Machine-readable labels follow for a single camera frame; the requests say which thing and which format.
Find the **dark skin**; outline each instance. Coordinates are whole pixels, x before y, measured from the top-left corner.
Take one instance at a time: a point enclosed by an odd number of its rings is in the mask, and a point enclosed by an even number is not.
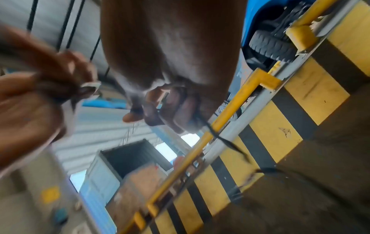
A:
[[[226,97],[245,9],[246,0],[103,0],[104,53],[132,104],[123,121],[197,132],[194,114],[209,119]]]

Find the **black tire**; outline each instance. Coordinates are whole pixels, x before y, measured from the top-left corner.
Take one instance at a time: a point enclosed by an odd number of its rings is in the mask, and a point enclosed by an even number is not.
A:
[[[249,47],[263,56],[282,62],[292,62],[297,53],[297,48],[292,43],[281,41],[263,30],[254,33]]]

